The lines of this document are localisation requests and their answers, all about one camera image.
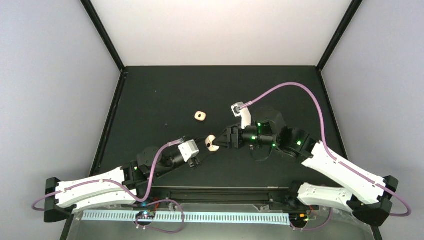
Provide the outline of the cream earbud charging case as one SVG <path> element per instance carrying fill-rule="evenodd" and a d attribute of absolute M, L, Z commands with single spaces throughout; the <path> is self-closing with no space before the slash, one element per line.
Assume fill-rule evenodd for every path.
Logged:
<path fill-rule="evenodd" d="M 219 150 L 219 146 L 214 145 L 213 142 L 216 139 L 215 135 L 209 135 L 206 139 L 205 139 L 205 145 L 206 148 L 209 152 L 216 152 Z"/>

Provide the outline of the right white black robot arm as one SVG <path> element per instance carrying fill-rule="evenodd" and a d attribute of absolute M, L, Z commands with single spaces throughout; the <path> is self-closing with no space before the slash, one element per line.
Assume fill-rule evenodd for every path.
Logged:
<path fill-rule="evenodd" d="M 268 147 L 270 153 L 291 158 L 337 183 L 337 187 L 295 183 L 284 196 L 290 209 L 302 205 L 339 209 L 373 227 L 382 226 L 391 215 L 391 199 L 399 185 L 397 178 L 370 173 L 326 149 L 322 141 L 309 133 L 288 127 L 274 108 L 263 107 L 251 115 L 235 105 L 233 113 L 241 122 L 227 127 L 209 143 L 210 147 Z"/>

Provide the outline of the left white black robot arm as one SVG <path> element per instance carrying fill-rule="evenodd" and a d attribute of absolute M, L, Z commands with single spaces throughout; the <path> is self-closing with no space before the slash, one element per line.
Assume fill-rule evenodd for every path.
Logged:
<path fill-rule="evenodd" d="M 181 138 L 162 147 L 150 146 L 136 159 L 88 178 L 46 180 L 43 221 L 56 223 L 84 210 L 111 205 L 146 205 L 152 201 L 153 180 L 182 167 L 197 167 L 212 153 L 207 137 Z"/>

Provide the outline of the small circuit board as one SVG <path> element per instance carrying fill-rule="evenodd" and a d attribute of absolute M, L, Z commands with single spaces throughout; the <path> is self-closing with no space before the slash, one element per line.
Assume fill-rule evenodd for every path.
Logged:
<path fill-rule="evenodd" d="M 141 220 L 154 220 L 156 217 L 156 211 L 151 211 L 151 210 L 145 210 L 145 211 L 140 211 L 139 213 L 137 213 L 135 215 L 135 220 L 136 221 L 141 221 Z"/>

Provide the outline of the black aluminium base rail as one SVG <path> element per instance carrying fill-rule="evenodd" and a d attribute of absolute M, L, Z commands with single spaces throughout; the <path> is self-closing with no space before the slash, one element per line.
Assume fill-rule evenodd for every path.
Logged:
<path fill-rule="evenodd" d="M 172 199 L 180 204 L 269 205 L 272 210 L 303 212 L 310 209 L 286 187 L 154 186 L 147 202 Z"/>

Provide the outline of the left frame post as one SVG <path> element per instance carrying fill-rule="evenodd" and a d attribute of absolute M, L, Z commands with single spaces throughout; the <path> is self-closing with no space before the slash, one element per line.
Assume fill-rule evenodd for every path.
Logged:
<path fill-rule="evenodd" d="M 97 30 L 103 44 L 108 50 L 108 53 L 112 57 L 116 67 L 118 70 L 122 73 L 125 70 L 125 65 L 120 58 L 117 49 L 115 48 L 104 24 L 102 23 L 102 20 L 100 16 L 98 15 L 94 4 L 91 0 L 80 0 L 82 6 L 84 7 L 87 15 L 89 16 L 91 22 L 93 23 L 95 29 Z"/>

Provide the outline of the frame post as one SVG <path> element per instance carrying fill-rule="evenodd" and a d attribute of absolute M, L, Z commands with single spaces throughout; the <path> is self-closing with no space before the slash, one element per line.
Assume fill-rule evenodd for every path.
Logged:
<path fill-rule="evenodd" d="M 120 58 L 117 49 L 115 48 L 104 24 L 102 23 L 102 20 L 100 16 L 98 15 L 94 4 L 91 0 L 80 0 L 82 6 L 84 7 L 87 15 L 89 16 L 91 22 L 93 23 L 95 29 L 97 30 L 103 44 L 108 50 L 108 53 L 112 57 L 116 67 L 118 70 L 122 73 L 125 70 L 125 65 Z"/>
<path fill-rule="evenodd" d="M 323 69 L 325 68 L 327 62 L 330 60 L 331 55 L 335 51 L 338 43 L 342 39 L 344 33 L 346 32 L 348 26 L 350 25 L 352 19 L 354 18 L 355 14 L 357 13 L 358 9 L 360 8 L 363 0 L 352 0 L 344 13 L 341 21 L 339 22 L 333 36 L 331 37 L 323 55 L 321 56 L 317 66 L 316 70 L 318 73 L 321 73 Z"/>

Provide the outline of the right frame post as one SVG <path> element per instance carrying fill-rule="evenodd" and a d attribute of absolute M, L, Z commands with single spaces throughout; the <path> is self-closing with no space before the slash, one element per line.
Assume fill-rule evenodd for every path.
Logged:
<path fill-rule="evenodd" d="M 352 19 L 354 18 L 355 14 L 357 13 L 358 9 L 360 8 L 363 0 L 352 0 L 344 13 L 341 21 L 339 22 L 333 36 L 331 37 L 323 55 L 321 56 L 317 66 L 316 70 L 318 73 L 321 73 L 323 69 L 325 68 L 327 62 L 330 60 L 331 55 L 335 51 L 338 43 L 342 39 L 344 33 L 346 32 L 348 26 L 350 25 Z"/>

